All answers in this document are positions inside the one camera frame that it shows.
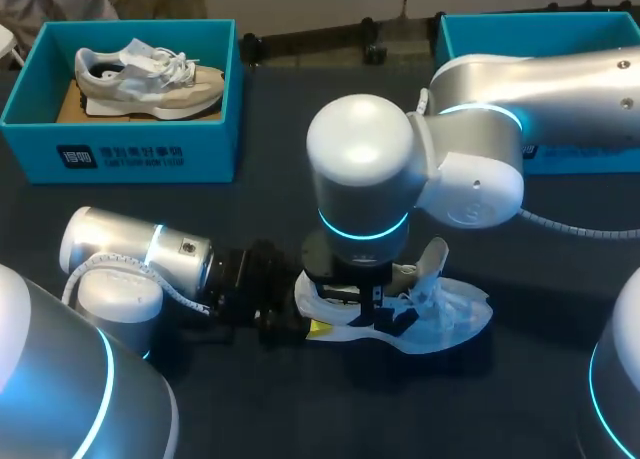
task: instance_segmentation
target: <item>sneaker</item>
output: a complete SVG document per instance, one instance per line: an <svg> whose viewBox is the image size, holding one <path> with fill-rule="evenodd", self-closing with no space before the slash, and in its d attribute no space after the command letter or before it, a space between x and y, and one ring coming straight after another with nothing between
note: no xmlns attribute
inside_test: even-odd
<svg viewBox="0 0 640 459"><path fill-rule="evenodd" d="M195 63L182 52L134 39L114 53L80 49L75 73L88 115L143 113L170 121L194 116L222 97L224 73Z"/></svg>
<svg viewBox="0 0 640 459"><path fill-rule="evenodd" d="M302 272L294 293L300 314L312 319L307 338L326 342L377 339L405 354L429 354L469 341L487 326L493 310L482 290L441 276L448 253L446 242L436 239L417 264L395 266L394 272L413 276L413 286L397 295L385 290L382 307L392 309L394 318L410 310L417 313L417 319L397 336L375 326L350 325L360 316L360 304L344 298L348 293L357 294L357 288L343 286L328 291L325 287L321 297L318 287ZM339 299L329 298L336 290Z"/></svg>

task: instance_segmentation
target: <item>shoe box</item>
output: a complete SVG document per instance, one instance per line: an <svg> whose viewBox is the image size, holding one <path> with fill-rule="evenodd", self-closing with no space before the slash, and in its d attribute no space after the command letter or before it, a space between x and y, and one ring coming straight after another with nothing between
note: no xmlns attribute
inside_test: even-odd
<svg viewBox="0 0 640 459"><path fill-rule="evenodd" d="M116 52L133 38L224 71L222 101L190 120L88 116L74 79L76 51ZM0 127L33 184L231 182L243 75L232 20L51 22L40 31Z"/></svg>
<svg viewBox="0 0 640 459"><path fill-rule="evenodd" d="M541 12L445 15L436 42L436 67L466 54L547 57L640 45L626 12ZM640 149L535 146L523 148L527 174L640 172Z"/></svg>

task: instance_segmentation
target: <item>white robotic arm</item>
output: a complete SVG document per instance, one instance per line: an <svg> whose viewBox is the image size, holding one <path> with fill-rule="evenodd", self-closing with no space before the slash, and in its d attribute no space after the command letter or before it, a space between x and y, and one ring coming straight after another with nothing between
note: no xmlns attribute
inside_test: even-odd
<svg viewBox="0 0 640 459"><path fill-rule="evenodd" d="M640 48L471 55L436 73L416 112L370 95L328 104L311 123L307 151L330 248L354 265L391 261L413 207L453 227L502 224L522 205L524 145L634 145L635 64Z"/></svg>

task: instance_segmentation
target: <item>shoelace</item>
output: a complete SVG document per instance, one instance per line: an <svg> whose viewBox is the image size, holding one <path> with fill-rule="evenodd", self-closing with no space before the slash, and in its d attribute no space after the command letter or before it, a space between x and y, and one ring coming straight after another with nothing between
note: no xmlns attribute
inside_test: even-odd
<svg viewBox="0 0 640 459"><path fill-rule="evenodd" d="M400 270L405 274L412 274L415 272L416 266L403 265L400 266ZM416 297L414 297L416 294L426 295L426 298L424 298L422 301L419 301ZM398 295L398 298L409 301L411 305L414 306L418 311L435 306L438 310L440 325L443 326L444 330L449 331L455 326L455 311L452 312L450 308L447 307L447 300L445 298L445 295L441 294L441 287L438 282L436 282L435 287L428 293L423 291L416 291L415 289L409 289L408 293L403 292Z"/></svg>
<svg viewBox="0 0 640 459"><path fill-rule="evenodd" d="M166 87L172 83L193 85L196 74L196 62L198 62L197 59L187 59L184 52L176 54L172 50L163 47L156 48L156 53L164 56L164 59L167 61L166 67L157 73L151 74L150 77L167 77L162 87Z"/></svg>

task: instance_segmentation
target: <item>blue led light ring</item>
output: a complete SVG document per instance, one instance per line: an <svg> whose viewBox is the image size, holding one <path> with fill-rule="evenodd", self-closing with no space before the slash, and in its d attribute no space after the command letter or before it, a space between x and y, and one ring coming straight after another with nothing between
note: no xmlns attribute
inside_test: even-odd
<svg viewBox="0 0 640 459"><path fill-rule="evenodd" d="M144 256L143 262L145 266L149 265L149 262L153 257L153 253L158 246L158 238L160 237L160 233L162 232L163 227L164 226L162 224L158 224L153 231L153 236L151 236L151 242L149 242L149 248L147 249L147 254Z"/></svg>
<svg viewBox="0 0 640 459"><path fill-rule="evenodd" d="M494 112L499 112L500 114L504 114L509 119L512 119L522 131L522 122L520 122L520 119L518 119L518 117L513 112L508 111L504 107L494 106L493 104L484 104L481 102L460 104L459 106L449 107L444 111L440 112L440 114L449 114L450 112L466 111L469 109L483 109L485 111L494 111Z"/></svg>
<svg viewBox="0 0 640 459"><path fill-rule="evenodd" d="M620 450L629 459L636 459L636 457L633 454L631 454L629 452L629 450L626 447L624 447L622 442L620 442L620 440L616 437L616 435L613 433L613 431L611 430L611 428L607 424L607 421L604 420L604 416L600 412L600 407L598 406L598 401L596 400L596 394L595 394L595 392L593 390L593 380L592 380L593 359L594 359L594 357L596 357L596 350L597 349L598 349L598 345L596 344L596 347L593 349L593 354L591 354L591 361L589 362L589 391L591 392L591 401L593 402L593 407L596 410L596 414L598 415L598 418L600 419L600 422L602 423L602 426L604 427L605 431L607 431L607 433L609 434L609 436L611 437L613 442L616 444L616 446L618 446L618 448L620 448Z"/></svg>
<svg viewBox="0 0 640 459"><path fill-rule="evenodd" d="M341 230L333 227L329 221L327 221L327 219L322 215L322 212L320 211L320 209L318 209L318 214L320 214L320 219L322 219L322 222L325 223L325 225L333 232L335 232L336 234L338 234L339 236L345 237L347 239L351 239L354 241L373 241L374 239L380 239L381 237L384 236L388 236L389 234L391 234L392 232L394 232L396 229L398 229L400 226L402 226L402 223L404 221L407 220L407 217L409 217L409 213L407 212L404 216L402 216L402 219L400 219L400 221L393 227L387 229L384 232L381 232L379 234L372 234L370 236L356 236L353 234L347 234L346 232L342 232Z"/></svg>
<svg viewBox="0 0 640 459"><path fill-rule="evenodd" d="M106 352L107 352L107 383L104 388L104 394L102 396L102 402L100 403L100 409L98 409L98 414L96 415L96 418L93 421L91 429L89 429L89 433L87 434L87 437L84 438L84 441L82 441L82 444L80 444L80 448L73 455L71 459L82 459L84 455L87 453L87 451L89 450L89 448L91 447L91 444L93 444L93 441L98 435L98 431L100 430L100 427L102 427L104 418L107 415L107 409L109 409L109 403L111 402L111 395L113 393L113 381L115 377L113 351L111 350L111 344L109 344L109 340L107 339L107 336L105 336L100 329L98 329L98 332L100 333L102 342L104 342L104 348L106 349Z"/></svg>

